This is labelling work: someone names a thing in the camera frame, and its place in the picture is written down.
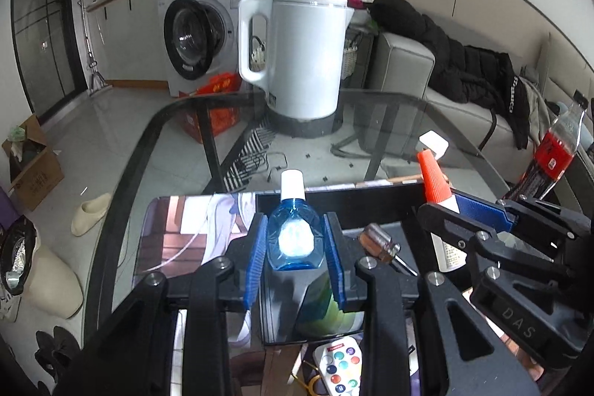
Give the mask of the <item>black cardboard box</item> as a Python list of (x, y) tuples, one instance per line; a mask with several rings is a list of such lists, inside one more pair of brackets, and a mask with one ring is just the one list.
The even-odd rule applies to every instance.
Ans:
[[(384, 314), (390, 322), (397, 315), (410, 311), (416, 324), (417, 339), (432, 350), (443, 346), (439, 329), (449, 321), (449, 315), (435, 314), (429, 301), (428, 282), (423, 276), (438, 268), (429, 232), (422, 229), (417, 211), (426, 202), (421, 182), (400, 185), (378, 185), (344, 190), (317, 191), (307, 195), (315, 211), (322, 217), (328, 212), (337, 215), (343, 233), (341, 257), (345, 274), (346, 303), (344, 312), (372, 313), (366, 304), (373, 290), (358, 276), (358, 261), (366, 256), (358, 242), (358, 233), (371, 222), (379, 225), (401, 246), (400, 257), (417, 276), (404, 275), (394, 268), (376, 271), (388, 277), (387, 282), (400, 285), (401, 301), (394, 302), (392, 312)], [(259, 295), (262, 340), (266, 346), (287, 346), (320, 342), (329, 338), (306, 338), (295, 331), (299, 308), (309, 284), (327, 274), (326, 259), (317, 269), (272, 270), (264, 264)]]

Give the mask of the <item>white power adapter cube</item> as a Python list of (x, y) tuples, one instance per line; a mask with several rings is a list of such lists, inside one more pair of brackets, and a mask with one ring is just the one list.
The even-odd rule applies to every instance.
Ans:
[(447, 152), (449, 142), (438, 132), (430, 130), (419, 137), (416, 150), (422, 152), (430, 150), (436, 161), (440, 160)]

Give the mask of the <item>blue bottle white cap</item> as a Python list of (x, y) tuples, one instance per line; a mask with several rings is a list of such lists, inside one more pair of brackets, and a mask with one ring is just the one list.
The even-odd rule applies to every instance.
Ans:
[(310, 270), (323, 263), (321, 219), (306, 201), (299, 170), (289, 169), (281, 174), (280, 204), (268, 219), (266, 240), (272, 270)]

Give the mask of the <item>black jacket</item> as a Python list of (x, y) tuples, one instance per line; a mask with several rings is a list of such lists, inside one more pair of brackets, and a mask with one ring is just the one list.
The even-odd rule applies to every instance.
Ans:
[(501, 115), (512, 129), (515, 146), (528, 147), (528, 92), (507, 53), (460, 43), (406, 0), (373, 0), (368, 11), (386, 32), (417, 41), (432, 52), (430, 88), (450, 101), (470, 102)]

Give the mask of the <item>brown cardboard box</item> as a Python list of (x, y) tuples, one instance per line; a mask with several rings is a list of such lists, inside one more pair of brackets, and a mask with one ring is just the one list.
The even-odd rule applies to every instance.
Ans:
[(37, 116), (13, 128), (2, 149), (8, 158), (10, 189), (24, 208), (35, 210), (65, 177)]

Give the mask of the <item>white colourful-button remote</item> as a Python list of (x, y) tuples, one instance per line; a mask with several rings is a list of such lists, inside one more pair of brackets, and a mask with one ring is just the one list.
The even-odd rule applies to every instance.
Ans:
[(313, 351), (327, 393), (331, 396), (358, 396), (362, 387), (362, 350), (358, 341), (344, 336)]

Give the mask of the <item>glue bottle orange cap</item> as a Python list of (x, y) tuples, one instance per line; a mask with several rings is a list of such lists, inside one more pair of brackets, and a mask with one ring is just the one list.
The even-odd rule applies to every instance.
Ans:
[[(453, 212), (459, 213), (456, 197), (444, 177), (433, 152), (425, 149), (417, 153), (417, 159), (425, 185), (426, 201), (436, 203)], [(450, 272), (463, 267), (466, 262), (466, 254), (461, 249), (445, 242), (434, 233), (431, 236), (438, 267), (441, 272)]]

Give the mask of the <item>white washing machine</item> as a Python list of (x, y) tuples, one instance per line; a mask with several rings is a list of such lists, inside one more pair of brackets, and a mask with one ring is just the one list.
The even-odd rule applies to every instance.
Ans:
[(165, 74), (174, 98), (238, 68), (241, 0), (157, 0)]

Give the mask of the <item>beige trash bin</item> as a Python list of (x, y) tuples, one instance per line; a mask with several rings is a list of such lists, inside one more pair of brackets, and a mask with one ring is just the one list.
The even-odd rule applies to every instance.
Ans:
[(84, 302), (75, 272), (41, 243), (37, 228), (24, 215), (3, 231), (1, 285), (13, 297), (59, 318), (71, 318)]

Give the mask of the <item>white electric kettle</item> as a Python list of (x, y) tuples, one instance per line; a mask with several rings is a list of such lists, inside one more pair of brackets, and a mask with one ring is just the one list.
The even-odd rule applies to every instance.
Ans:
[[(331, 133), (346, 29), (347, 0), (242, 0), (239, 2), (239, 75), (265, 93), (277, 132), (301, 139)], [(251, 68), (250, 23), (266, 21), (265, 64)]]

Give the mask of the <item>beige slipper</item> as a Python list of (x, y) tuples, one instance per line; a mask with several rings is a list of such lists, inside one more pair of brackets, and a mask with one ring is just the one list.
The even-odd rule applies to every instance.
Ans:
[(95, 199), (86, 201), (76, 209), (71, 224), (71, 233), (81, 237), (88, 233), (107, 214), (112, 201), (112, 195), (105, 193)]

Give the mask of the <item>white green power bank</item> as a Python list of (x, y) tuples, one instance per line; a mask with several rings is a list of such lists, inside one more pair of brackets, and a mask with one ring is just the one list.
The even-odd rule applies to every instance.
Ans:
[(364, 318), (362, 311), (341, 311), (334, 301), (329, 276), (320, 274), (305, 291), (295, 331), (306, 338), (329, 338), (358, 332)]

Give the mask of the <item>yellow plastic tool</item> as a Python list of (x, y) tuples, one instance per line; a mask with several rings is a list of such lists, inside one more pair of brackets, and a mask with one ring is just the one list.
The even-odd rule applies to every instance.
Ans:
[(322, 377), (320, 375), (319, 372), (319, 368), (317, 366), (314, 366), (313, 364), (305, 361), (305, 364), (307, 366), (309, 366), (312, 370), (314, 375), (310, 378), (310, 380), (308, 382), (303, 381), (302, 379), (300, 379), (296, 374), (291, 373), (291, 376), (293, 377), (293, 379), (306, 391), (306, 393), (309, 396), (321, 396), (317, 391), (316, 391), (316, 384), (322, 380)]

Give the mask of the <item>cola bottle red label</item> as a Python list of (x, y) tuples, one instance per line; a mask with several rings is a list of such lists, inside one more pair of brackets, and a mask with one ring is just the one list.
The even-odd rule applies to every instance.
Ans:
[(506, 192), (503, 199), (543, 200), (562, 178), (578, 151), (587, 108), (585, 95), (575, 91), (571, 105), (557, 116), (545, 133), (522, 179)]

